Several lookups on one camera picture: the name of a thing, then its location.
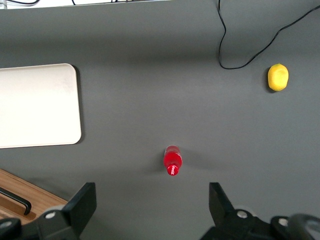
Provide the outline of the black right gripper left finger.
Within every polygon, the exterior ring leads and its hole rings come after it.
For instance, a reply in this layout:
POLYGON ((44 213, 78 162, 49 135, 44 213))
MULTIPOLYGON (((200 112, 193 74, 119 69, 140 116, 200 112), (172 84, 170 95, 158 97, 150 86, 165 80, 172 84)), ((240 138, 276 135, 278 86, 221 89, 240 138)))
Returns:
POLYGON ((96 184, 85 183, 63 206, 37 219, 40 240, 79 240, 97 208, 96 184))

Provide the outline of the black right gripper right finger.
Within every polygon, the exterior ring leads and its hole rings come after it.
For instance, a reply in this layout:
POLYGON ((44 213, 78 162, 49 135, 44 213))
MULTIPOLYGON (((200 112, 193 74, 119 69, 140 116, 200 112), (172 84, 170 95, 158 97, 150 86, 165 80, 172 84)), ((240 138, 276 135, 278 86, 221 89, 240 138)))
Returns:
POLYGON ((209 184, 208 206, 214 226, 202 240, 270 240, 271 227, 249 211, 236 209, 218 182, 209 184))

